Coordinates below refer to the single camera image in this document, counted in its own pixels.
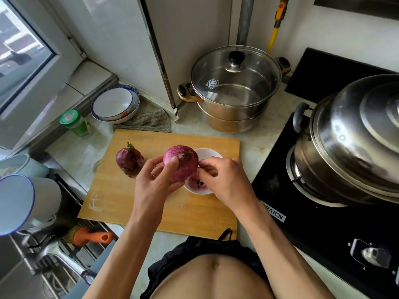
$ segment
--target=blue-rimmed bowl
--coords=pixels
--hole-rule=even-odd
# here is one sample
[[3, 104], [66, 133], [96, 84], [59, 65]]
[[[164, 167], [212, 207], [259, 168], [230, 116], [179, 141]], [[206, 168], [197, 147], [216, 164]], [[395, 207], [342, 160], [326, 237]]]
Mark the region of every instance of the blue-rimmed bowl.
[[[126, 89], [128, 90], [131, 95], [132, 95], [132, 102], [131, 104], [126, 108], [125, 111], [121, 112], [119, 115], [114, 115], [112, 117], [104, 117], [104, 116], [100, 116], [95, 112], [95, 102], [98, 100], [98, 98], [101, 97], [101, 95], [103, 95], [104, 93], [113, 90], [113, 89], [117, 89], [117, 88], [121, 88], [121, 89]], [[115, 85], [112, 86], [106, 90], [104, 90], [91, 104], [90, 107], [90, 111], [91, 114], [93, 115], [93, 117], [98, 120], [98, 121], [102, 121], [102, 122], [106, 122], [106, 123], [110, 123], [110, 124], [121, 124], [127, 120], [130, 120], [138, 111], [138, 107], [140, 105], [140, 93], [138, 93], [137, 89], [133, 86], [130, 85]]]

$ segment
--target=marble countertop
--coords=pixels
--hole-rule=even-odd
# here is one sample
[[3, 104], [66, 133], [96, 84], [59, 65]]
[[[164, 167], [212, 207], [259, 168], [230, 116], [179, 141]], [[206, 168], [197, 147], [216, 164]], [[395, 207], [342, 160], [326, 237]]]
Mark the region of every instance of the marble countertop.
[[[249, 180], [252, 182], [296, 106], [304, 101], [309, 103], [312, 108], [315, 106], [312, 102], [285, 92], [285, 88], [285, 84], [280, 85], [276, 94], [272, 96], [259, 125], [253, 130], [241, 134], [223, 134], [215, 131], [201, 121], [201, 110], [196, 103], [192, 103], [185, 105], [179, 110], [179, 120], [171, 120], [172, 132], [239, 139], [240, 159], [243, 162], [244, 170]], [[155, 105], [142, 99], [139, 113], [153, 112], [157, 109]], [[309, 116], [310, 111], [308, 110], [305, 114]], [[105, 150], [111, 141], [113, 130], [112, 125], [99, 122], [91, 115], [87, 116], [86, 119], [92, 123], [95, 128], [95, 132], [91, 137], [80, 138], [69, 131], [48, 147], [47, 152], [73, 177], [73, 179], [88, 191], [94, 179], [93, 166], [98, 160], [101, 160], [105, 154]], [[116, 229], [117, 225], [110, 225], [110, 227]], [[122, 231], [122, 229], [118, 228], [118, 232], [116, 233], [120, 234], [120, 231]], [[139, 298], [141, 292], [146, 289], [149, 281], [147, 277], [147, 268], [155, 261], [161, 259], [167, 251], [185, 241], [186, 238], [186, 235], [166, 232], [155, 233], [150, 250], [148, 251], [137, 282], [133, 288], [131, 298]], [[248, 246], [253, 249], [252, 242], [240, 223], [238, 224], [238, 240], [243, 246]], [[309, 256], [303, 253], [302, 255], [337, 298], [367, 298], [322, 265], [312, 260]]]

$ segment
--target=red onion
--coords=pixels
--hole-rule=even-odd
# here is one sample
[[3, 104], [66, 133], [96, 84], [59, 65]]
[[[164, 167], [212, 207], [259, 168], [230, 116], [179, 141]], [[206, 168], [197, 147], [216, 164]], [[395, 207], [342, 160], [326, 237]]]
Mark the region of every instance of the red onion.
[[118, 151], [115, 160], [119, 168], [129, 177], [137, 175], [137, 169], [142, 168], [145, 163], [141, 153], [129, 142], [127, 142], [127, 148]]
[[166, 166], [173, 156], [177, 156], [180, 161], [176, 172], [172, 175], [173, 179], [186, 180], [197, 172], [198, 155], [193, 149], [183, 145], [169, 148], [164, 155], [163, 165]]
[[202, 181], [200, 181], [197, 173], [195, 173], [188, 179], [188, 185], [193, 189], [198, 190], [205, 190], [207, 188], [207, 186]]

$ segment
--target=hand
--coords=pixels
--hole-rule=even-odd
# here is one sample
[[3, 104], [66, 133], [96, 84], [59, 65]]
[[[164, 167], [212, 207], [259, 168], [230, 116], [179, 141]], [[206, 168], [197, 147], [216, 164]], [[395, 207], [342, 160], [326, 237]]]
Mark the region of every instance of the hand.
[[200, 180], [239, 217], [245, 210], [258, 205], [251, 183], [238, 158], [210, 157], [200, 161]]
[[179, 166], [178, 157], [174, 156], [165, 167], [157, 166], [163, 156], [147, 160], [136, 177], [134, 206], [131, 220], [144, 221], [157, 228], [162, 220], [166, 197], [181, 188], [184, 181], [171, 178]]

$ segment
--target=scrub brush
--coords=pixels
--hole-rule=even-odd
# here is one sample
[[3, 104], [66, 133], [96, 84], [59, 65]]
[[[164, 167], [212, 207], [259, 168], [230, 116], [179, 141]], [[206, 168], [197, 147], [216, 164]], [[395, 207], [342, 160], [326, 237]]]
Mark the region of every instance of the scrub brush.
[[67, 243], [84, 246], [89, 241], [110, 244], [115, 239], [115, 234], [111, 232], [91, 233], [91, 228], [88, 226], [74, 226], [63, 238]]

